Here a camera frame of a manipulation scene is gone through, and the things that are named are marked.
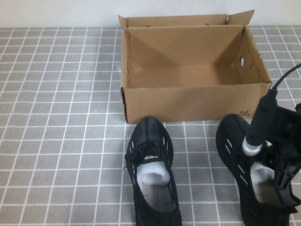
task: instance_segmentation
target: gray tile floor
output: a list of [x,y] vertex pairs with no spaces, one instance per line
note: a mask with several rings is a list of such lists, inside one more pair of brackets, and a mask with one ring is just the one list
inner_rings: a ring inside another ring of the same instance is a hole
[[[274,80],[301,61],[301,27],[252,32]],[[132,226],[121,30],[2,29],[0,54],[0,225]],[[299,102],[300,71],[278,94],[281,106]],[[216,152],[217,125],[166,123],[185,226],[243,225],[237,186]],[[301,214],[291,225],[301,226]]]

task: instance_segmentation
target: open cardboard box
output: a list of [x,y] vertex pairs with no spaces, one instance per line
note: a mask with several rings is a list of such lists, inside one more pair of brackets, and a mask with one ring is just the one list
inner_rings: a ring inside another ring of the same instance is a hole
[[127,122],[253,116],[271,79],[246,26],[235,15],[119,16],[121,95]]

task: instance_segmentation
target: white wall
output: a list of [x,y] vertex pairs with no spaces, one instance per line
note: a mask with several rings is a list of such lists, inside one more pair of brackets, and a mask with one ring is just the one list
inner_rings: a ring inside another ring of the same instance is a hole
[[0,27],[118,26],[117,14],[234,14],[255,9],[251,25],[301,24],[301,0],[0,0]]

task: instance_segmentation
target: black cable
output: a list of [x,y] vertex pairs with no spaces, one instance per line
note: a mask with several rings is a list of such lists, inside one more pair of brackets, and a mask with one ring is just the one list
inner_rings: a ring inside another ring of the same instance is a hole
[[293,67],[292,69],[288,70],[284,75],[281,76],[281,78],[276,82],[276,84],[274,85],[274,87],[272,89],[276,90],[277,86],[293,71],[295,71],[296,69],[298,69],[299,67],[301,67],[301,64],[296,65],[295,67]]

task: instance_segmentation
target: black sneaker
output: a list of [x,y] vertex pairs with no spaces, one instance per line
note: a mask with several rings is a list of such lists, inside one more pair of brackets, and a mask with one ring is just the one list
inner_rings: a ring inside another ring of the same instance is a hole
[[132,179],[137,226],[181,226],[170,136],[154,117],[135,127],[125,156]]
[[285,179],[284,188],[275,181],[277,175],[286,178],[290,165],[282,164],[282,157],[267,143],[255,156],[244,154],[242,142],[248,127],[243,118],[231,114],[216,132],[217,151],[238,184],[243,222],[246,226],[289,226],[289,215],[297,212],[295,207],[301,201],[292,193],[293,177]]

